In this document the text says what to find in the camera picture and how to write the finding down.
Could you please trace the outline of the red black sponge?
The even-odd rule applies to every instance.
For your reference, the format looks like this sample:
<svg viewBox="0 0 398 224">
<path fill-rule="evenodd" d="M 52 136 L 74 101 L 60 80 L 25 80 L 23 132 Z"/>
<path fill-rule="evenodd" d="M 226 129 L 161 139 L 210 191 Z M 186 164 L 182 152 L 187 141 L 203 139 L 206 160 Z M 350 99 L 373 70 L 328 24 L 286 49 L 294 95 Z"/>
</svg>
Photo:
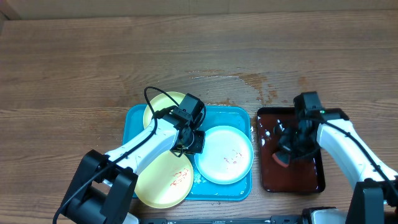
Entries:
<svg viewBox="0 0 398 224">
<path fill-rule="evenodd" d="M 290 154 L 282 152 L 282 151 L 277 151 L 273 153 L 272 155 L 273 160 L 278 163 L 278 165 L 287 168 L 290 163 Z"/>
</svg>

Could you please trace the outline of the light blue plate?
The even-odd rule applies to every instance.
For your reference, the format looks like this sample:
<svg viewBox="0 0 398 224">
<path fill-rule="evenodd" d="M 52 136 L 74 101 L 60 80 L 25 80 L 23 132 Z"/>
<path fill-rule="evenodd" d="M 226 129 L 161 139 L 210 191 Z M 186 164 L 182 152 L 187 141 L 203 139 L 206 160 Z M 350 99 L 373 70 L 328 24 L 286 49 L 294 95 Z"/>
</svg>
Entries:
<svg viewBox="0 0 398 224">
<path fill-rule="evenodd" d="M 205 131 L 201 154 L 195 154 L 195 165 L 205 179 L 229 185 L 243 179 L 254 162 L 254 149 L 249 138 L 232 126 L 215 126 Z"/>
</svg>

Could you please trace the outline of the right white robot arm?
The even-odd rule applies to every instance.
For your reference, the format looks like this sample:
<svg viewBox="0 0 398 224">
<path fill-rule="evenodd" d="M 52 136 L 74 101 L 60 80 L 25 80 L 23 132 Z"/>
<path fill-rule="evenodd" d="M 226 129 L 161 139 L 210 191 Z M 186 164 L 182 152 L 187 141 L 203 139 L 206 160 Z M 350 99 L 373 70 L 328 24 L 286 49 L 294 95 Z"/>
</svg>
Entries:
<svg viewBox="0 0 398 224">
<path fill-rule="evenodd" d="M 359 137 L 348 116 L 339 108 L 326 109 L 317 92 L 294 98 L 295 119 L 278 120 L 278 150 L 272 157 L 287 167 L 296 159 L 307 159 L 320 149 L 337 163 L 354 192 L 348 212 L 332 207 L 303 210 L 301 223 L 392 223 L 397 212 L 397 171 L 387 166 Z"/>
</svg>

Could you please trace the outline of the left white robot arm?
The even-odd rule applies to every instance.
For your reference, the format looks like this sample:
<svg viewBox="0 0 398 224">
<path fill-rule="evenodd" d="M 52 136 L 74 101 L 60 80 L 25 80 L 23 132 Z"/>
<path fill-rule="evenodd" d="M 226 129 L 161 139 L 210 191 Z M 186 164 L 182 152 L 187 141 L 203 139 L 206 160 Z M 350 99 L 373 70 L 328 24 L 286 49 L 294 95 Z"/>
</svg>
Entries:
<svg viewBox="0 0 398 224">
<path fill-rule="evenodd" d="M 123 223 L 142 171 L 164 152 L 176 157 L 203 150 L 206 114 L 204 102 L 186 94 L 181 103 L 153 111 L 143 132 L 124 145 L 102 154 L 91 150 L 81 160 L 69 188 L 55 212 L 75 223 Z"/>
</svg>

